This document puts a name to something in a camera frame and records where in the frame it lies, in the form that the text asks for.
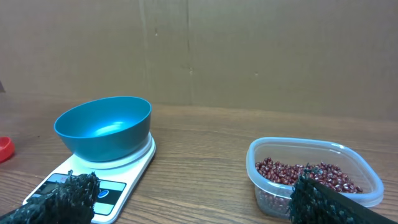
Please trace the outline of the red measuring scoop blue handle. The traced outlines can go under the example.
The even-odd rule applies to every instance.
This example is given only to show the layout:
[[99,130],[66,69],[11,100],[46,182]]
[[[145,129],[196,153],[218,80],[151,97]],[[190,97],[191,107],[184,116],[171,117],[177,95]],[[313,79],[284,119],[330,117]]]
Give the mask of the red measuring scoop blue handle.
[[12,157],[14,154],[14,143],[8,136],[1,136],[0,138],[0,161],[4,162]]

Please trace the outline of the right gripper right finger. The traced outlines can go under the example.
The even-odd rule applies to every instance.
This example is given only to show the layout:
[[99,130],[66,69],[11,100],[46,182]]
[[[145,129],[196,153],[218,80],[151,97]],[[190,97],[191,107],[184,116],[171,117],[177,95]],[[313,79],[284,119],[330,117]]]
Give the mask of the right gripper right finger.
[[397,224],[305,176],[293,186],[288,213],[292,224]]

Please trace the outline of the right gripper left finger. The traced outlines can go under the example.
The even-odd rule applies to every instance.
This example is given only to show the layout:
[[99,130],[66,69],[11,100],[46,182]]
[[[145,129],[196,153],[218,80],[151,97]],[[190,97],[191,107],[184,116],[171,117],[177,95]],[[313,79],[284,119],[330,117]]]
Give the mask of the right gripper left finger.
[[100,180],[94,172],[72,176],[55,184],[49,193],[32,197],[27,203],[3,216],[1,224],[90,224],[100,192]]

